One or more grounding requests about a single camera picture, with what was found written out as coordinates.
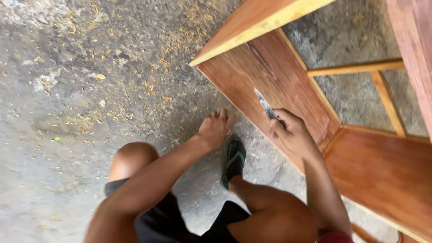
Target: knee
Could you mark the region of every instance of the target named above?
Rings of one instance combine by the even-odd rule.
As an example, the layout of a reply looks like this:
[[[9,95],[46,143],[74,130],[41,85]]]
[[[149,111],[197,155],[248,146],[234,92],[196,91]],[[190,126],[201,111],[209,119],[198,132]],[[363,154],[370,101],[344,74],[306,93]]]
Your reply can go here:
[[[283,242],[297,241],[313,243],[317,239],[318,228],[312,212],[306,204],[291,193],[284,193],[273,207],[274,225],[280,225]]]
[[[109,181],[131,177],[142,167],[159,158],[156,149],[147,143],[133,142],[121,147],[114,155]]]
[[[312,213],[305,208],[296,208],[285,211],[275,211],[271,219],[274,236],[278,240],[273,242],[299,242],[314,243],[317,239],[318,228]]]

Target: right hand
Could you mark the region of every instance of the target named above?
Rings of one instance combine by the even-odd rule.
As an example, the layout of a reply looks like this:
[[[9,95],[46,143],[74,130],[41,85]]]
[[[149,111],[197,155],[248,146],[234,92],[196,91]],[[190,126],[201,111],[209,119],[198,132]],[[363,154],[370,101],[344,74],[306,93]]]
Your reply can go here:
[[[274,109],[274,112],[280,120],[270,121],[272,140],[280,139],[287,150],[304,161],[313,162],[323,159],[303,119],[286,109]]]

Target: foot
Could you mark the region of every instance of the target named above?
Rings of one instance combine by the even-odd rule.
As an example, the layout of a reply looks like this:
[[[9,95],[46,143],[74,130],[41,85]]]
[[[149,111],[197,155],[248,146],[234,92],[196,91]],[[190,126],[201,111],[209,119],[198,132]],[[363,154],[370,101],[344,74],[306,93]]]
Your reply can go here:
[[[246,149],[238,138],[233,138],[228,142],[226,148],[226,165],[220,180],[223,188],[229,190],[228,182],[234,176],[243,176],[245,166]]]

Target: metal blade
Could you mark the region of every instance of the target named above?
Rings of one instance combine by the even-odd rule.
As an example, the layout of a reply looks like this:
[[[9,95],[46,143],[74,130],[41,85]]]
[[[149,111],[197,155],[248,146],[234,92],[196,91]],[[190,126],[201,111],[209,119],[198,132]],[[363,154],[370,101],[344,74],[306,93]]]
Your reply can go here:
[[[269,105],[269,103],[266,101],[264,96],[255,88],[255,93],[257,94],[258,100],[261,103],[261,106],[264,108],[264,111],[266,112],[267,116],[270,119],[277,119],[276,114],[273,111],[273,108]]]

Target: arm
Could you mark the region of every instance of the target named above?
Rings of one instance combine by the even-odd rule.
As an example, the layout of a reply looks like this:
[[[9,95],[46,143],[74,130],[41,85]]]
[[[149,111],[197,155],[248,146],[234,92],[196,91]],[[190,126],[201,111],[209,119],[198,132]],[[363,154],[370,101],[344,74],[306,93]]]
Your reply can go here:
[[[86,235],[86,243],[137,242],[133,221],[169,192],[182,173],[197,159],[222,144],[234,117],[212,112],[198,134],[140,169],[112,196],[101,203]]]
[[[351,236],[352,226],[340,193],[304,121],[285,109],[275,109],[275,113],[286,128],[273,119],[270,124],[274,139],[280,139],[289,151],[303,159],[308,207],[317,221],[318,236],[328,231],[342,231]]]

